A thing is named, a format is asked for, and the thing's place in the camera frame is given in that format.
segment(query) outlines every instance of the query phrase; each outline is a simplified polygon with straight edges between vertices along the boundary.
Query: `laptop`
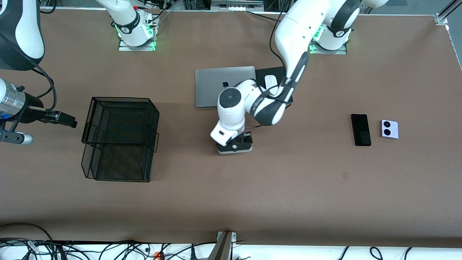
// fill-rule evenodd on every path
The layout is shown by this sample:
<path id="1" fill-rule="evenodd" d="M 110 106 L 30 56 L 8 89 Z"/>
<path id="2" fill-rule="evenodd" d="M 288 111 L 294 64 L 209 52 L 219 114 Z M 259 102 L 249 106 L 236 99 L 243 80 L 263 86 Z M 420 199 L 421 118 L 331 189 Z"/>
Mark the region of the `laptop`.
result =
<path id="1" fill-rule="evenodd" d="M 255 67 L 206 68 L 196 70 L 196 107 L 217 106 L 218 95 L 225 87 L 255 79 Z"/>

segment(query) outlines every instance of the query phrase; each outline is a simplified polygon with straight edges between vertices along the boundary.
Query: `gray floor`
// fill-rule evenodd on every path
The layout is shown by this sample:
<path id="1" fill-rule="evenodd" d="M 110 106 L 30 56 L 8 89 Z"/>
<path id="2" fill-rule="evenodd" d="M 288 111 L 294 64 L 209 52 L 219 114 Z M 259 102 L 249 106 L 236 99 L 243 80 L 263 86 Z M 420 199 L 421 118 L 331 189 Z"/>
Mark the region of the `gray floor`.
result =
<path id="1" fill-rule="evenodd" d="M 95 0 L 61 0 L 64 6 L 100 6 Z M 373 9 L 372 14 L 436 14 L 450 0 L 389 0 L 386 5 Z M 462 59 L 462 6 L 449 17 L 449 31 L 456 53 Z"/>

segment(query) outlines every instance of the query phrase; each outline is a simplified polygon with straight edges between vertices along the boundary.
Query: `table surface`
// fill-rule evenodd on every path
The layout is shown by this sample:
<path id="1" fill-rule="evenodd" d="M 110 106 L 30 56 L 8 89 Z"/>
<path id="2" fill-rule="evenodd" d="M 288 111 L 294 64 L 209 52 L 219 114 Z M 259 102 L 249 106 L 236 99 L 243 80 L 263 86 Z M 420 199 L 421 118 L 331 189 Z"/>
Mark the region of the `table surface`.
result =
<path id="1" fill-rule="evenodd" d="M 226 156 L 209 137 L 216 109 L 194 106 L 195 70 L 280 66 L 268 48 L 273 23 L 175 12 L 146 53 L 117 51 L 110 22 L 106 11 L 42 15 L 40 65 L 57 109 L 79 125 L 21 125 L 33 145 L 1 144 L 0 222 L 40 224 L 57 240 L 190 243 L 230 229 L 259 244 L 462 245 L 462 73 L 431 16 L 359 16 L 348 55 L 311 55 L 281 122 L 253 130 L 251 153 Z M 48 88 L 33 72 L 0 75 L 31 94 Z M 84 177 L 93 96 L 150 98 L 159 109 L 156 181 Z M 352 113 L 368 115 L 371 147 L 354 146 Z M 381 119 L 400 124 L 399 140 L 380 138 Z"/>

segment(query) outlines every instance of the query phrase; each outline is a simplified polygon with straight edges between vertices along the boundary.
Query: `black basket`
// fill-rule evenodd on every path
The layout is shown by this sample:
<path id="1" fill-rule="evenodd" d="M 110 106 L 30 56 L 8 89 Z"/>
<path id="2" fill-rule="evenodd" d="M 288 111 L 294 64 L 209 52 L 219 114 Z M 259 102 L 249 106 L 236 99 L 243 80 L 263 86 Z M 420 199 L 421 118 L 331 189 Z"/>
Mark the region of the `black basket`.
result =
<path id="1" fill-rule="evenodd" d="M 151 180 L 159 111 L 149 99 L 91 99 L 82 169 L 95 180 Z"/>

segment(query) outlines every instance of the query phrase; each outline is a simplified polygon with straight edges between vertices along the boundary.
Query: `smartphone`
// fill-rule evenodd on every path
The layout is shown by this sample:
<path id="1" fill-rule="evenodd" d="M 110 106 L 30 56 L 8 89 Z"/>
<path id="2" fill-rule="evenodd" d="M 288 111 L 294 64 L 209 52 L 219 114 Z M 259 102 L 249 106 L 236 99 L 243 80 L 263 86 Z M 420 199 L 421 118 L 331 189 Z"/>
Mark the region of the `smartphone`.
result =
<path id="1" fill-rule="evenodd" d="M 366 114 L 351 114 L 353 125 L 354 145 L 371 146 L 371 134 Z"/>

